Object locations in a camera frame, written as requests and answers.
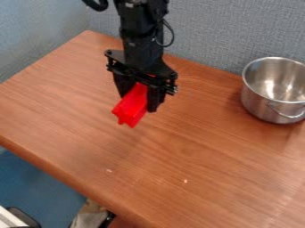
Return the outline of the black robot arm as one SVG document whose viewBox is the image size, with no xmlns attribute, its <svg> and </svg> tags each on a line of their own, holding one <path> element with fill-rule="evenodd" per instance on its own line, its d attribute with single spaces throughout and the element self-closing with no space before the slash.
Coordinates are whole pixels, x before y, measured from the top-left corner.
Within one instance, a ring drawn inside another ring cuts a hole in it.
<svg viewBox="0 0 305 228">
<path fill-rule="evenodd" d="M 164 60 L 165 48 L 173 45 L 173 41 L 164 43 L 165 28 L 173 32 L 165 19 L 169 0 L 114 0 L 114 5 L 121 17 L 124 49 L 105 52 L 108 70 L 114 73 L 121 97 L 137 83 L 148 88 L 148 111 L 157 112 L 166 95 L 178 90 L 178 73 Z"/>
</svg>

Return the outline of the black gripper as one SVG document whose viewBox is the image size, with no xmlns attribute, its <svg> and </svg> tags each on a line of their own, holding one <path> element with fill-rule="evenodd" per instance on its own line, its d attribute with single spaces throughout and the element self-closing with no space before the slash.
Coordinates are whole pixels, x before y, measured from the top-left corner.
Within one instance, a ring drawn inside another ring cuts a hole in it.
<svg viewBox="0 0 305 228">
<path fill-rule="evenodd" d="M 124 41 L 122 50 L 106 50 L 108 70 L 114 73 L 114 84 L 121 97 L 125 97 L 136 83 L 148 86 L 148 111 L 158 111 L 166 94 L 178 91 L 178 73 L 164 61 L 164 28 L 148 34 L 129 33 L 120 29 Z"/>
</svg>

